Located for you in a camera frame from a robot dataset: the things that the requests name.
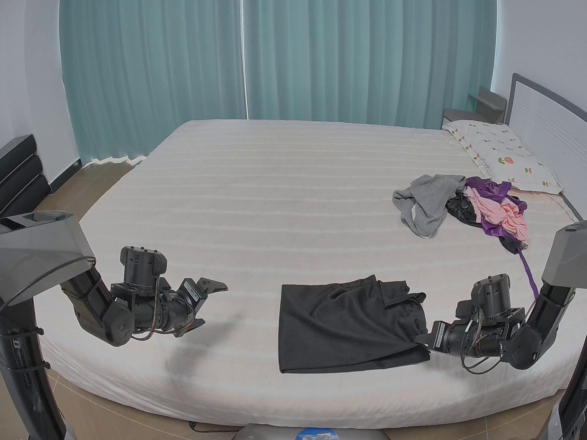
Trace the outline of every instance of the black pants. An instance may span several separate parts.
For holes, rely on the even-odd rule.
[[[279,311],[282,373],[388,369],[430,359],[414,342],[427,333],[424,293],[404,282],[366,279],[283,285]]]

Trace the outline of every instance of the white bed sheet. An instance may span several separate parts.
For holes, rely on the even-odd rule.
[[[578,290],[554,346],[531,369],[500,364],[467,374],[457,357],[388,370],[281,374],[281,285],[352,281],[372,273],[426,292],[429,327],[452,321],[473,283],[505,272],[513,306],[532,291],[517,256],[480,229],[448,216],[424,240],[400,222],[395,189],[422,174],[478,175],[440,130],[302,121],[191,121],[92,207],[82,228],[107,284],[119,282],[124,245],[156,248],[172,287],[205,276],[206,324],[183,338],[155,335],[114,348],[78,326],[59,288],[37,297],[45,358],[76,385],[138,409],[187,420],[244,425],[385,428],[488,415],[566,386],[587,321]],[[554,232],[572,220],[558,199],[528,202],[539,282]]]

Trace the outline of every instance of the teal curtain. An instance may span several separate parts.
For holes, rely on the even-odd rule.
[[[497,0],[244,0],[251,119],[440,128],[491,87]]]
[[[240,0],[61,0],[83,161],[147,155],[191,119],[246,116]]]

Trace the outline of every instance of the headboard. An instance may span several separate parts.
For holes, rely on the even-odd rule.
[[[0,217],[32,212],[48,193],[32,135],[0,148]]]
[[[587,217],[587,112],[514,73],[505,123],[555,174],[578,218]]]

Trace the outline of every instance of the purple garment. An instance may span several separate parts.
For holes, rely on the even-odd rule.
[[[495,201],[498,204],[501,204],[501,202],[507,197],[510,201],[516,204],[516,206],[518,206],[520,215],[523,215],[524,210],[528,208],[528,204],[526,204],[526,202],[521,201],[517,197],[508,195],[508,192],[512,186],[510,182],[504,181],[501,184],[496,184],[492,180],[484,180],[478,176],[473,176],[472,178],[467,178],[466,185],[476,189],[481,197]],[[510,235],[503,226],[489,223],[483,216],[481,216],[481,228],[485,234],[489,235],[490,237],[508,237],[512,240],[516,240],[516,238]],[[532,272],[530,271],[530,267],[528,266],[524,255],[522,254],[522,250],[519,247],[517,250],[519,258],[522,260],[522,264],[524,265],[526,275],[528,276],[528,282],[532,288],[534,299],[536,299],[538,298],[538,288],[536,287],[536,283],[532,277]]]

